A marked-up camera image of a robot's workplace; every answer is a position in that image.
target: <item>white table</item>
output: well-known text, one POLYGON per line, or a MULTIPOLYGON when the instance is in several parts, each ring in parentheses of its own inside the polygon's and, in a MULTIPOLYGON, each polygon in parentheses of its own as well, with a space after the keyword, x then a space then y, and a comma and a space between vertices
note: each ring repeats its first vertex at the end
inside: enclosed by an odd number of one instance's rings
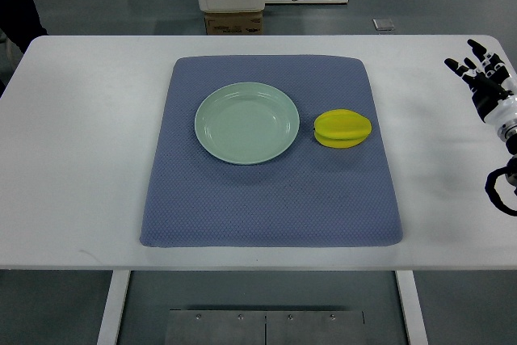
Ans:
MULTIPOLYGON (((115 343, 131 270, 395 270, 426 344, 411 271, 516 269, 517 220, 484 193, 509 154, 443 64, 488 36, 52 36, 0 99, 0 267, 114 270, 99 343, 115 343), (372 85, 404 238, 360 248, 149 248, 145 195, 174 63, 225 54, 359 58, 372 85)), ((517 200, 511 189, 505 200, 517 200)), ((372 177, 372 194, 382 190, 372 177)))

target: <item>green plate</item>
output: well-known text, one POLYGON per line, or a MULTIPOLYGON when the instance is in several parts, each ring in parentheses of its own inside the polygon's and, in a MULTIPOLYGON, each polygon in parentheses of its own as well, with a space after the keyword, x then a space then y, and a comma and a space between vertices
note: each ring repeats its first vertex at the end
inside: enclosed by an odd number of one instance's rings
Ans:
POLYGON ((259 82, 223 86, 195 114, 195 135, 214 157, 238 165, 265 162, 294 141, 300 117, 281 90, 259 82))

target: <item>robotic hand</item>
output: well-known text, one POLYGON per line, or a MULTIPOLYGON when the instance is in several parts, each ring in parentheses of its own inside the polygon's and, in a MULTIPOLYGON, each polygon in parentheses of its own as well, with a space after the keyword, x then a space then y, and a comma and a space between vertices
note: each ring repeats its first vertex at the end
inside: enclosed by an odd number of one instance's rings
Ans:
POLYGON ((466 66, 451 58, 445 60, 445 65, 469 85, 477 114, 485 123, 494 126, 513 155, 505 167, 488 175, 485 190, 499 210, 517 217, 517 211, 508 208, 495 190, 495 183, 501 175, 506 175, 508 183, 517 187, 517 82, 497 54, 488 52, 475 40, 468 40, 467 43, 481 62, 482 70, 468 58, 464 59, 466 66))

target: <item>blue placemat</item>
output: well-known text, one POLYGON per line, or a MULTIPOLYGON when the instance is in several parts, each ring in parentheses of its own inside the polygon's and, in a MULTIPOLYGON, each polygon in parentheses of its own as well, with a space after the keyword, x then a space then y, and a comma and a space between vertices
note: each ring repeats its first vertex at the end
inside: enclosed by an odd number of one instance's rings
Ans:
POLYGON ((387 246, 402 238, 385 150, 363 63, 329 56, 214 56, 176 62, 149 182, 141 243, 146 246, 387 246), (237 166, 197 141, 195 112, 234 82, 263 82, 300 113, 289 149, 237 166), (331 109, 366 116, 372 134, 329 149, 313 122, 331 109))

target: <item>metal floor plate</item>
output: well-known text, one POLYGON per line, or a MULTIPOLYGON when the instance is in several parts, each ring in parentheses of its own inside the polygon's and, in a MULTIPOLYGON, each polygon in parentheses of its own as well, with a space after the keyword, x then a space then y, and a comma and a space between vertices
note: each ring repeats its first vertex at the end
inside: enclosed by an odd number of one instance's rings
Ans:
POLYGON ((171 310, 166 345, 366 345, 360 311, 171 310))

